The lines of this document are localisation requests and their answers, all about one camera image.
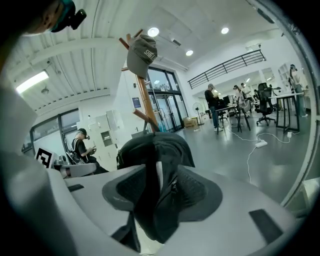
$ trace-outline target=sign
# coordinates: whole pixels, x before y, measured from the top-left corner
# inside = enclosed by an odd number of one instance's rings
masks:
[[[44,165],[45,168],[50,169],[54,160],[54,155],[55,153],[40,147],[35,155],[35,160]]]
[[[133,101],[133,106],[134,106],[135,108],[141,108],[140,100],[139,100],[138,97],[132,98],[132,101]]]

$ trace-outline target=fan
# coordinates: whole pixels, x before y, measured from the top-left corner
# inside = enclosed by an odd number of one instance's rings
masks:
[[[204,108],[202,107],[202,105],[198,102],[194,103],[193,106],[193,111],[195,113],[198,113],[198,116],[199,116],[199,120],[200,120],[200,123],[198,123],[199,126],[202,126],[204,125],[204,123],[202,123],[202,120],[201,120],[201,117],[200,117],[200,114],[199,114],[199,111],[202,113],[204,111]]]

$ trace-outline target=cap brim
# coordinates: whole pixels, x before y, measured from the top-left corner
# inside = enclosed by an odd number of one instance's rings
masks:
[[[148,64],[145,63],[133,50],[128,51],[126,57],[126,64],[128,69],[139,77],[145,80],[148,77]]]

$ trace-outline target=computer monitor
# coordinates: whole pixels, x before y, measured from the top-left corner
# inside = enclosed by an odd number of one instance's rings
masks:
[[[226,105],[228,105],[230,103],[230,99],[229,99],[229,96],[225,96],[223,97],[223,101]]]

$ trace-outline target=air vent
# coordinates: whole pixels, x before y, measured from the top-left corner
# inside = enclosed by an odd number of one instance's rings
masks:
[[[176,39],[172,39],[172,42],[175,43],[177,46],[181,45],[181,43],[179,43]]]

